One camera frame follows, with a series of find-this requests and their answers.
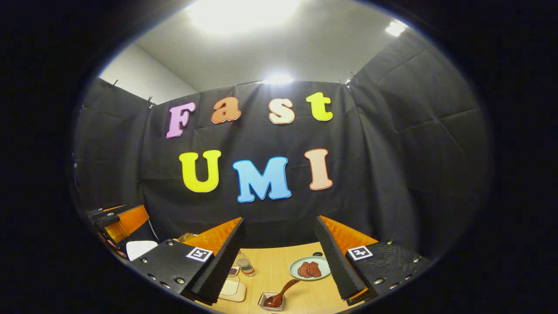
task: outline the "small glass dish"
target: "small glass dish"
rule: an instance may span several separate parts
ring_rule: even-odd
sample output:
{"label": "small glass dish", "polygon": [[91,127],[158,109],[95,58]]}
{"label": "small glass dish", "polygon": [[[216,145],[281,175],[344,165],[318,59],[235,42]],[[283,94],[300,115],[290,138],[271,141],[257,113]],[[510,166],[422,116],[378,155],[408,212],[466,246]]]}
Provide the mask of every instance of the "small glass dish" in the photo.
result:
{"label": "small glass dish", "polygon": [[267,300],[267,298],[278,295],[278,292],[263,292],[262,295],[259,297],[258,305],[264,310],[268,311],[280,311],[285,307],[285,295],[283,294],[283,302],[281,302],[281,306],[279,307],[267,307],[263,306],[263,303]]}
{"label": "small glass dish", "polygon": [[228,276],[229,277],[236,276],[238,274],[238,269],[239,269],[238,267],[231,267]]}

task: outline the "small bottle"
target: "small bottle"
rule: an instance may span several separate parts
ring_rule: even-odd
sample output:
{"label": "small bottle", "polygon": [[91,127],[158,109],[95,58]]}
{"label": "small bottle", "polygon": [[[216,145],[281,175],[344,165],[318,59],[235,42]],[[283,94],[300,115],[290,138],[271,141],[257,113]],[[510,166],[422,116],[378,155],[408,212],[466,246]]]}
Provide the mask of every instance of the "small bottle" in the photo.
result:
{"label": "small bottle", "polygon": [[252,267],[252,264],[250,263],[246,255],[240,250],[238,251],[235,263],[238,265],[238,267],[240,267],[240,270],[244,275],[248,277],[256,275],[256,270],[254,269],[254,267]]}

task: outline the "table surface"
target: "table surface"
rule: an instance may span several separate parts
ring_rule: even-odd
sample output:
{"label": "table surface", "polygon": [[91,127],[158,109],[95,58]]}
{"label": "table surface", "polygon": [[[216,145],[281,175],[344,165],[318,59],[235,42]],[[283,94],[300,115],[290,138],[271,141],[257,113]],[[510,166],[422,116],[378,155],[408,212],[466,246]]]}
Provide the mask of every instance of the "table surface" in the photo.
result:
{"label": "table surface", "polygon": [[[314,252],[324,252],[319,242],[284,248],[241,249],[241,251],[246,254],[256,270],[254,277],[247,277],[242,272],[238,274],[240,282],[246,285],[246,298],[242,302],[219,299],[210,308],[231,314],[274,313],[258,305],[262,292],[280,292],[289,280],[295,279],[289,272],[289,267],[295,260],[312,256]],[[330,314],[349,308],[339,296],[331,274],[318,280],[301,280],[285,292],[285,299],[285,307],[278,313]]]}

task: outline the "spoon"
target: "spoon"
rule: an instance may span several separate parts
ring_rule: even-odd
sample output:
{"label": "spoon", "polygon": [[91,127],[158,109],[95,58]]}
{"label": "spoon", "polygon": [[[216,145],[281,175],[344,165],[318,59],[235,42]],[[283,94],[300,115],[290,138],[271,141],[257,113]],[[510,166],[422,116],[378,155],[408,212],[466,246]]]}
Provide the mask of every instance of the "spoon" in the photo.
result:
{"label": "spoon", "polygon": [[281,292],[279,294],[276,294],[274,296],[270,296],[269,298],[267,298],[266,301],[263,303],[263,306],[266,306],[266,307],[279,307],[279,306],[281,306],[281,304],[283,303],[283,294],[285,293],[285,291],[287,291],[287,289],[294,286],[295,283],[297,283],[299,281],[300,280],[298,280],[298,279],[293,279],[293,280],[287,282],[285,284],[285,286],[283,287],[283,290],[281,290]]}

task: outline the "bright light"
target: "bright light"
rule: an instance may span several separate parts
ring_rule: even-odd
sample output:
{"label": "bright light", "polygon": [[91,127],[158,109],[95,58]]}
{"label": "bright light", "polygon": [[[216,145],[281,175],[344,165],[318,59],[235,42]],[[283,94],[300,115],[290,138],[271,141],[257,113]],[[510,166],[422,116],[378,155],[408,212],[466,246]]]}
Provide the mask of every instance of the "bright light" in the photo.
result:
{"label": "bright light", "polygon": [[290,77],[272,77],[270,79],[265,79],[262,81],[263,84],[287,84],[291,83],[294,78]]}
{"label": "bright light", "polygon": [[388,32],[389,34],[397,37],[397,36],[401,35],[401,33],[403,33],[403,31],[405,30],[406,27],[407,27],[407,25],[405,25],[404,23],[402,23],[400,21],[395,21],[395,22],[389,23],[389,27],[386,28],[386,32]]}
{"label": "bright light", "polygon": [[198,0],[186,11],[195,25],[228,33],[280,23],[299,3],[300,0]]}

